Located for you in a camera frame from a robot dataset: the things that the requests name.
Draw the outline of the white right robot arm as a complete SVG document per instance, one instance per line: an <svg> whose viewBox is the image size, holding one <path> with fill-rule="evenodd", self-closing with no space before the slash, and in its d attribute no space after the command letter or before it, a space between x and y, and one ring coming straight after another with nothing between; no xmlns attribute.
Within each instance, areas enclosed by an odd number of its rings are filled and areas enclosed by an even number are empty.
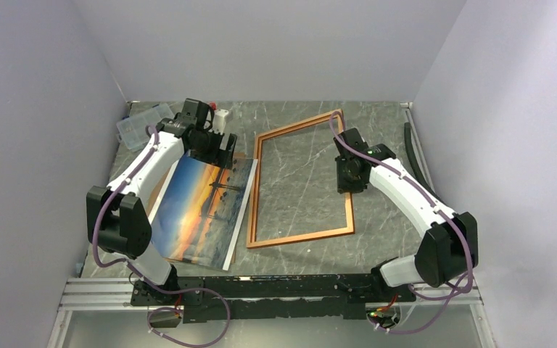
<svg viewBox="0 0 557 348"><path fill-rule="evenodd" d="M468 212L457 213L419 183L385 145L369 146L358 130L338 133L337 191L358 194L375 188L411 221L421 237L414 254L387 260L370 281L373 297L390 299L398 286L426 283L432 287L457 276L473 285L478 263L477 222Z"/></svg>

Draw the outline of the sunset landscape photo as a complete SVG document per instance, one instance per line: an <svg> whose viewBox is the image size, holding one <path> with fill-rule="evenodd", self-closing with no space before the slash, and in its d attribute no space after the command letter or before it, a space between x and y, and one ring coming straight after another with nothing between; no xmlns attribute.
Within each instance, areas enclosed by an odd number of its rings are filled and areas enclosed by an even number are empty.
<svg viewBox="0 0 557 348"><path fill-rule="evenodd" d="M152 244L168 262L227 271L244 220L257 160L230 170L180 158L149 217Z"/></svg>

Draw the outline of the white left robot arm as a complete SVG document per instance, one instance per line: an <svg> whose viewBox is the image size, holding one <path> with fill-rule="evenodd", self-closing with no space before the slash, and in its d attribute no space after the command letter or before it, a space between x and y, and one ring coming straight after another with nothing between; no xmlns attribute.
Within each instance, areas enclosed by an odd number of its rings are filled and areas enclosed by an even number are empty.
<svg viewBox="0 0 557 348"><path fill-rule="evenodd" d="M86 195L95 264L125 264L162 305L173 302L181 290L175 266L151 242L149 198L161 177L184 156L219 168L232 166L237 136L226 133L229 117L227 109L185 99L180 112L145 127L149 141L120 176L106 186L92 186Z"/></svg>

